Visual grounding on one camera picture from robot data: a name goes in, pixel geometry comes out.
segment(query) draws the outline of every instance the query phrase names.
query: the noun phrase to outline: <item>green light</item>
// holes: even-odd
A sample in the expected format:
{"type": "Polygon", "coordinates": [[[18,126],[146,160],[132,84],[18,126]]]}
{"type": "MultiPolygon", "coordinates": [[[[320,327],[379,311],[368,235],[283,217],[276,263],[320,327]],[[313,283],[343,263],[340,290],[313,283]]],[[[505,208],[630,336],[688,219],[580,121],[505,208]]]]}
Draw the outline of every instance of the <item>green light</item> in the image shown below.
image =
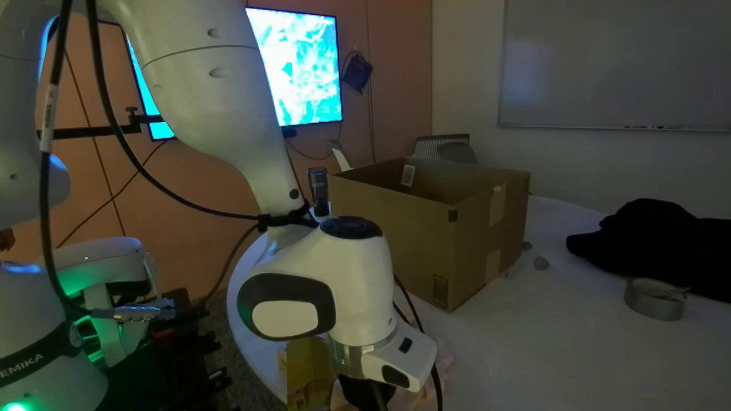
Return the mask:
{"type": "Polygon", "coordinates": [[[0,411],[32,411],[25,402],[7,402],[0,411]]]}

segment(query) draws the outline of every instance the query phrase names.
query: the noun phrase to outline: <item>orange wall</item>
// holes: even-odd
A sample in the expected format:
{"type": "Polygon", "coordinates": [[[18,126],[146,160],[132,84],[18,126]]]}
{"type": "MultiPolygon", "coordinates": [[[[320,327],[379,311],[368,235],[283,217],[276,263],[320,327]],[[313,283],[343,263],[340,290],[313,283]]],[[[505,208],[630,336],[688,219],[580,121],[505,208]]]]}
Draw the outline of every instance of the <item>orange wall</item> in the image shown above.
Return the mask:
{"type": "MultiPolygon", "coordinates": [[[[372,64],[372,82],[363,94],[345,89],[343,126],[313,126],[288,142],[292,164],[306,185],[306,169],[322,164],[336,171],[329,139],[338,139],[354,164],[372,164],[411,153],[413,137],[432,130],[432,2],[423,0],[254,0],[256,7],[324,11],[338,16],[343,55],[361,50],[372,64]]],[[[71,25],[71,48],[64,69],[59,128],[105,126],[89,64],[87,27],[78,16],[71,25]]],[[[107,82],[117,119],[126,107],[139,107],[123,39],[103,30],[107,82]]],[[[256,212],[249,187],[228,164],[201,155],[178,142],[153,144],[146,132],[128,135],[139,158],[151,155],[148,171],[174,192],[219,210],[256,212]]],[[[53,228],[59,242],[89,212],[103,206],[135,176],[114,137],[64,139],[57,155],[71,171],[71,196],[55,208],[53,228]]],[[[224,258],[249,221],[231,221],[174,203],[139,176],[128,190],[85,224],[71,242],[107,235],[135,235],[160,263],[160,288],[190,288],[203,295],[224,267],[224,258]]],[[[39,256],[37,221],[16,226],[14,260],[39,256]]]]}

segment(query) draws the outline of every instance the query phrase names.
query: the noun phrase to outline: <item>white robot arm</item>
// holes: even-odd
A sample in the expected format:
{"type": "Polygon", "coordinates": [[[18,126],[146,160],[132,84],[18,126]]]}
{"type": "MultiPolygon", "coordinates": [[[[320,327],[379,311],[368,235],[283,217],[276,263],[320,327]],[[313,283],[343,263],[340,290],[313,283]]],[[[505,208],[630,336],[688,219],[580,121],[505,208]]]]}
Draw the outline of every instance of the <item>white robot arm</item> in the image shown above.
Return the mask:
{"type": "MultiPolygon", "coordinates": [[[[57,7],[48,2],[0,0],[0,178],[18,174],[5,169],[7,160],[14,160],[23,178],[37,169],[32,96],[43,23],[57,7]]],[[[260,53],[238,0],[98,0],[98,9],[130,37],[155,103],[183,144],[233,164],[249,180],[263,215],[304,208],[260,53]]],[[[34,187],[34,180],[11,180],[9,190],[27,185],[34,187]]],[[[16,206],[0,206],[0,226],[21,221],[16,206]]],[[[276,253],[240,290],[242,322],[274,340],[327,333],[336,363],[347,374],[418,390],[434,365],[436,345],[397,320],[391,306],[391,253],[377,226],[343,217],[304,240],[292,240],[302,235],[290,226],[272,226],[270,237],[276,253]]],[[[5,336],[16,322],[7,320],[2,301],[14,285],[2,276],[9,276],[7,269],[0,272],[5,336]]],[[[9,343],[0,338],[0,358],[32,345],[32,338],[39,336],[9,343]]],[[[14,381],[14,393],[23,393],[23,384],[32,386],[30,379],[14,381]]],[[[0,406],[7,402],[5,393],[9,390],[0,381],[0,406]]]]}

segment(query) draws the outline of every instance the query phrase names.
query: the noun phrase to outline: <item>screen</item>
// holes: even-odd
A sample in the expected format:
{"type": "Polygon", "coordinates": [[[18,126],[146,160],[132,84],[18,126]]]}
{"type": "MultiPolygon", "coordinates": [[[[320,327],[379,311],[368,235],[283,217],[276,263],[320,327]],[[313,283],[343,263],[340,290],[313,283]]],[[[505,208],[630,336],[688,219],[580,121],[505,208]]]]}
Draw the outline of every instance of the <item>screen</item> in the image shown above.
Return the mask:
{"type": "MultiPolygon", "coordinates": [[[[279,126],[343,121],[336,18],[276,9],[247,9],[247,16],[263,55],[279,126]]],[[[130,55],[144,114],[158,116],[160,110],[132,48],[130,55]]],[[[148,123],[148,130],[153,139],[174,137],[164,121],[148,123]]]]}

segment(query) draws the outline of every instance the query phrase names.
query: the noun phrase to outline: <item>wall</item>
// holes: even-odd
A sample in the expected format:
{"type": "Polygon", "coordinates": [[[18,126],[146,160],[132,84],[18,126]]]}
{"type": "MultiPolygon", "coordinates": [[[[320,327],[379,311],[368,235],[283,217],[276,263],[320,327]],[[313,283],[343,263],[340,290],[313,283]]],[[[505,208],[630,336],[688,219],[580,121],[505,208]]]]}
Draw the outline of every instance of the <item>wall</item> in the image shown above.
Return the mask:
{"type": "MultiPolygon", "coordinates": [[[[343,50],[361,50],[375,64],[366,94],[345,89],[343,126],[304,128],[288,142],[292,167],[304,187],[311,164],[336,171],[329,139],[338,139],[352,162],[361,167],[409,153],[411,139],[432,130],[429,89],[420,89],[432,80],[427,69],[432,62],[432,2],[407,0],[391,7],[386,0],[254,0],[251,5],[334,14],[340,21],[343,50]]],[[[71,25],[69,43],[57,126],[105,126],[89,64],[87,27],[80,16],[71,25]]],[[[103,48],[117,119],[126,123],[126,107],[139,107],[139,98],[117,27],[103,27],[103,48]]],[[[217,210],[258,212],[247,180],[228,164],[180,142],[153,144],[146,132],[128,135],[128,142],[142,160],[151,155],[148,171],[185,199],[217,210]]],[[[53,210],[55,244],[75,226],[80,231],[66,244],[135,235],[158,260],[162,290],[183,285],[194,297],[208,292],[231,247],[251,226],[251,221],[201,215],[167,199],[135,176],[112,137],[64,139],[55,144],[55,153],[66,162],[73,180],[71,196],[53,210]]],[[[7,258],[34,260],[41,253],[37,221],[16,226],[16,237],[18,244],[5,253],[7,258]]]]}
{"type": "Polygon", "coordinates": [[[731,217],[729,135],[498,130],[503,7],[434,2],[434,132],[471,132],[484,162],[532,171],[537,194],[608,212],[656,196],[731,217]]]}

